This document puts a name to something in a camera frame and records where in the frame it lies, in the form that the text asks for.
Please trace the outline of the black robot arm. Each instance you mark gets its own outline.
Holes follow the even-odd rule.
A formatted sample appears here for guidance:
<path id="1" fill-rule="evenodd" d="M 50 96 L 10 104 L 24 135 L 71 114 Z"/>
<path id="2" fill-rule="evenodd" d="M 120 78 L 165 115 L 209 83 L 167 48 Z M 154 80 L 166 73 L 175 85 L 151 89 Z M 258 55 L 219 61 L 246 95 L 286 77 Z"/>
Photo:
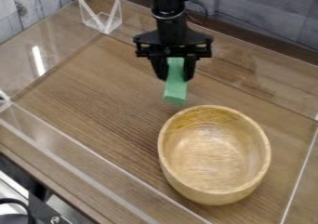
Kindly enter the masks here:
<path id="1" fill-rule="evenodd" d="M 163 81 L 169 79 L 169 59 L 185 60 L 182 78 L 187 82 L 194 77 L 197 61 L 213 56 L 213 37 L 187 25 L 186 1 L 151 0 L 157 29 L 133 38 L 135 55 L 150 60 L 155 75 Z"/>

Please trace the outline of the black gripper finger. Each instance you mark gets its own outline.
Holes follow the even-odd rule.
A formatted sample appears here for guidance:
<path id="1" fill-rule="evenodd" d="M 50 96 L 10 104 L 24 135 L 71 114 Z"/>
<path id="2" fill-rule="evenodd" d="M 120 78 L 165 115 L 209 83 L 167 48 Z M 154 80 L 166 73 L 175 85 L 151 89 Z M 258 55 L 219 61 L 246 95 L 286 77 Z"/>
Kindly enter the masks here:
<path id="1" fill-rule="evenodd" d="M 190 55 L 186 57 L 186 60 L 185 60 L 185 80 L 186 81 L 190 81 L 193 79 L 195 68 L 197 68 L 197 56 Z"/>
<path id="2" fill-rule="evenodd" d="M 166 81 L 169 77 L 169 61 L 165 57 L 150 58 L 151 67 L 154 69 L 157 77 Z"/>

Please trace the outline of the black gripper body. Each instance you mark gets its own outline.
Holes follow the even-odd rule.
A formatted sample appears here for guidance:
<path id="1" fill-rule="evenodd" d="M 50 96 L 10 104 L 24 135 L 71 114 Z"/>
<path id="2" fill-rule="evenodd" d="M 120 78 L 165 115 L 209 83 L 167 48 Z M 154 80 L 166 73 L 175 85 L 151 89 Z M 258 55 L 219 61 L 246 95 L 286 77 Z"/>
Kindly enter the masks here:
<path id="1" fill-rule="evenodd" d="M 186 13 L 177 15 L 154 14 L 157 29 L 141 33 L 134 38 L 138 57 L 186 58 L 194 56 L 210 58 L 213 56 L 213 37 L 194 31 L 186 22 Z"/>

